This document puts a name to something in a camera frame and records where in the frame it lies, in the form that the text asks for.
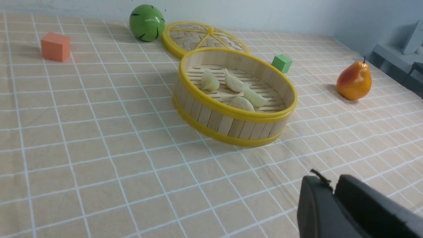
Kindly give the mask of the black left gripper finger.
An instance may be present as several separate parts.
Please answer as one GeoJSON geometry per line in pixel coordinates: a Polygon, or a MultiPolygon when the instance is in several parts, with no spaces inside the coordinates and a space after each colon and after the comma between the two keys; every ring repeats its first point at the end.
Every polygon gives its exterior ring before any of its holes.
{"type": "Polygon", "coordinates": [[[423,219],[352,175],[336,187],[317,170],[302,178],[301,238],[421,238],[423,219]]]}

